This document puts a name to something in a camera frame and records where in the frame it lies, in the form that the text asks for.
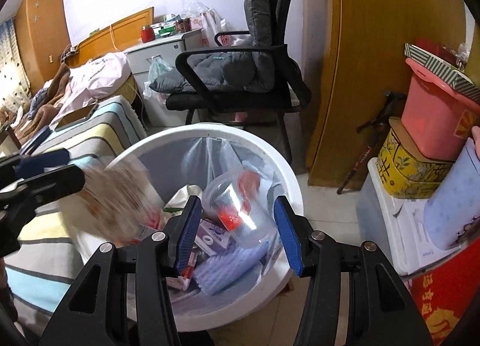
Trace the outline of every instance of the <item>chinese character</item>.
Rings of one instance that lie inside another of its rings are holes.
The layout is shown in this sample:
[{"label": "chinese character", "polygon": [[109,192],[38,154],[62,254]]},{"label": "chinese character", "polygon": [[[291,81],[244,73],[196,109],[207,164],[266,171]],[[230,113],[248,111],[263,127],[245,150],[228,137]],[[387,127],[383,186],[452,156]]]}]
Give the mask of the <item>chinese character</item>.
[{"label": "chinese character", "polygon": [[434,293],[431,291],[431,289],[429,289],[428,291],[426,291],[423,296],[421,297],[421,299],[423,301],[425,300],[431,300],[431,298],[433,297]]},{"label": "chinese character", "polygon": [[427,286],[430,286],[433,284],[434,279],[431,274],[427,274],[426,276],[423,276],[423,287],[426,288]]},{"label": "chinese character", "polygon": [[421,314],[426,315],[427,313],[431,313],[431,303],[424,303],[421,308]]}]

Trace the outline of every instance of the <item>pink plastic tub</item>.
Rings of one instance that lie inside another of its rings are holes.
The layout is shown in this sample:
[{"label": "pink plastic tub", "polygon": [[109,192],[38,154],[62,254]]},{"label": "pink plastic tub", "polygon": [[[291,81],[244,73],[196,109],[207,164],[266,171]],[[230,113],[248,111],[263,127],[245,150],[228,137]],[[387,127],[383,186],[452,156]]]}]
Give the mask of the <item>pink plastic tub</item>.
[{"label": "pink plastic tub", "polygon": [[427,158],[454,161],[480,117],[480,105],[407,58],[413,70],[402,124]]}]

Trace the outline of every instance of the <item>red jar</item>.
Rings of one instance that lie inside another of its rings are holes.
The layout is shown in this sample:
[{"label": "red jar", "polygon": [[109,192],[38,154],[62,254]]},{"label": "red jar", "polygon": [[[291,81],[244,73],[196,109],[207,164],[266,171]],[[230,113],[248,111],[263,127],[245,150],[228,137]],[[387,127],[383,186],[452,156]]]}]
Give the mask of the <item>red jar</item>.
[{"label": "red jar", "polygon": [[152,40],[155,40],[155,32],[153,31],[153,28],[149,25],[144,25],[142,27],[140,36],[142,37],[143,43],[151,42]]}]

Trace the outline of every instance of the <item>chair leg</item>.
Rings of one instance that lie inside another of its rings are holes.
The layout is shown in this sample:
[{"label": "chair leg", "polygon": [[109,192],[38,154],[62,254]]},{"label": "chair leg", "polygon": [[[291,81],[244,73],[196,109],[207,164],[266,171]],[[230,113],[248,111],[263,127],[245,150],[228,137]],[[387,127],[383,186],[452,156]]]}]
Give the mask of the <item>chair leg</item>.
[{"label": "chair leg", "polygon": [[195,109],[189,109],[188,110],[188,113],[187,113],[187,119],[185,121],[185,125],[190,125],[192,120],[194,119],[194,113],[195,113]]},{"label": "chair leg", "polygon": [[283,117],[285,116],[284,113],[277,113],[277,122],[280,127],[280,131],[282,133],[282,141],[283,141],[283,147],[285,149],[285,159],[289,163],[289,165],[292,164],[292,149],[290,148],[290,142],[289,142],[289,136],[287,135],[287,129],[285,127],[285,121]]}]

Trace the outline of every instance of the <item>cable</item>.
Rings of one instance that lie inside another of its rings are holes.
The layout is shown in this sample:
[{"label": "cable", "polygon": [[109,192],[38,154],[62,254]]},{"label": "cable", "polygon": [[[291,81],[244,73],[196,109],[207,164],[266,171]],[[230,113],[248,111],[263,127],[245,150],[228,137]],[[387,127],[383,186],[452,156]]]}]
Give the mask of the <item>cable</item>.
[{"label": "cable", "polygon": [[140,121],[142,122],[143,127],[145,130],[148,130],[148,127],[145,125],[145,121],[143,120],[143,111],[145,109],[145,104],[143,103],[142,96],[138,93],[138,88],[134,88],[132,85],[130,85],[128,82],[125,82],[127,85],[131,87],[131,89],[135,92],[135,94],[140,98],[140,103],[142,104],[142,109],[140,111]]},{"label": "cable", "polygon": [[117,52],[121,52],[115,45],[115,36],[113,36],[112,24],[110,24],[110,39],[112,40],[113,47],[117,50]]},{"label": "cable", "polygon": [[67,46],[63,48],[62,54],[60,55],[60,63],[65,63],[65,57],[63,55],[65,54],[67,48],[71,48],[71,44],[67,44]]}]

